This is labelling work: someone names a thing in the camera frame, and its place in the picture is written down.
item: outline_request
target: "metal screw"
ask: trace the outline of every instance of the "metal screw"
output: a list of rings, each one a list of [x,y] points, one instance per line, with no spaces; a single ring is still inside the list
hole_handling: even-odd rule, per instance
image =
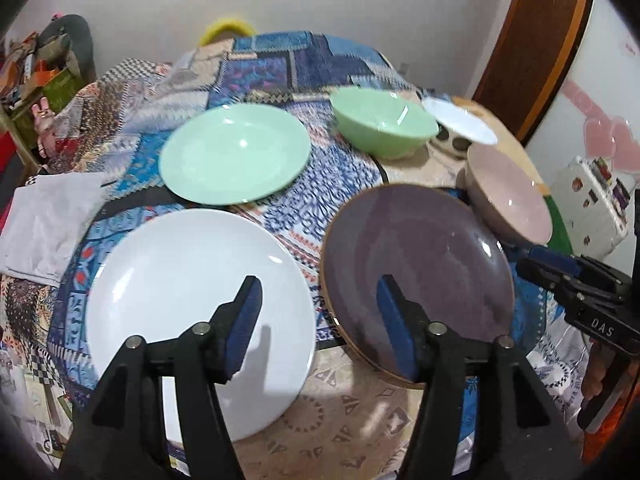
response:
[[[434,321],[429,325],[429,332],[433,335],[443,335],[447,333],[447,325],[439,321]]]
[[[191,331],[195,335],[205,335],[209,330],[211,330],[211,325],[206,321],[199,321],[191,327]]]
[[[134,348],[138,348],[140,346],[140,343],[142,343],[142,338],[139,335],[132,335],[130,337],[127,337],[127,340],[124,342],[127,348],[131,348],[132,350]]]
[[[513,348],[516,345],[513,339],[511,339],[508,335],[498,336],[497,341],[498,341],[498,345],[500,345],[502,348],[505,348],[507,350]]]

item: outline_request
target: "white cloth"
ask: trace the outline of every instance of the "white cloth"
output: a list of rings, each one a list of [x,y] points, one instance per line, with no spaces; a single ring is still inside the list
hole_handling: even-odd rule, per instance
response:
[[[39,175],[15,190],[0,235],[0,272],[60,286],[69,260],[106,200],[105,173]]]

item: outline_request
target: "small white plate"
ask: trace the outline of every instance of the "small white plate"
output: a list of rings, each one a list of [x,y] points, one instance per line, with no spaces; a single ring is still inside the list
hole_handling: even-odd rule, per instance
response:
[[[87,341],[101,375],[130,335],[178,337],[236,296],[247,275],[262,282],[262,309],[240,371],[216,386],[231,440],[251,436],[296,399],[316,346],[309,288],[267,231],[231,213],[168,213],[127,235],[95,277]],[[181,442],[173,378],[162,382],[166,436]]]
[[[464,108],[433,97],[423,99],[422,106],[452,133],[455,132],[479,144],[490,146],[498,144],[498,137],[495,136],[494,131]]]

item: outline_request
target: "plate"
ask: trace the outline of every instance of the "plate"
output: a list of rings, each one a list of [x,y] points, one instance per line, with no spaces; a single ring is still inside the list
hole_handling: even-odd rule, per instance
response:
[[[178,337],[233,300],[247,275],[263,303],[241,370],[216,386],[231,440],[266,428],[293,402],[316,346],[314,308],[300,268],[267,231],[231,213],[172,212],[127,235],[97,273],[87,342],[101,375],[130,335]],[[166,435],[181,442],[172,378],[162,380]]]
[[[160,152],[175,194],[207,205],[252,202],[288,186],[311,142],[293,115],[267,105],[223,105],[178,128]]]
[[[498,137],[494,131],[464,108],[433,97],[423,99],[422,106],[436,118],[436,121],[462,137],[490,146],[498,144]]]
[[[493,341],[510,332],[513,280],[500,244],[469,206],[441,190],[391,184],[360,193],[329,226],[320,265],[345,340],[396,380],[406,381],[376,304],[384,274],[462,337]]]

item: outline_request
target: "bowl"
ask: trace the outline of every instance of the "bowl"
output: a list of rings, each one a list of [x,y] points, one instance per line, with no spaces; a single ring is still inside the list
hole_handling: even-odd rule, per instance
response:
[[[544,198],[535,181],[507,155],[472,144],[466,154],[465,182],[472,205],[501,241],[528,248],[551,239]]]
[[[490,146],[498,144],[494,131],[464,108],[433,97],[423,99],[422,106],[440,125],[440,131],[431,143],[449,155],[466,158],[473,142]]]
[[[413,155],[438,133],[438,123],[421,105],[395,92],[340,88],[331,95],[338,130],[354,147],[381,158]]]

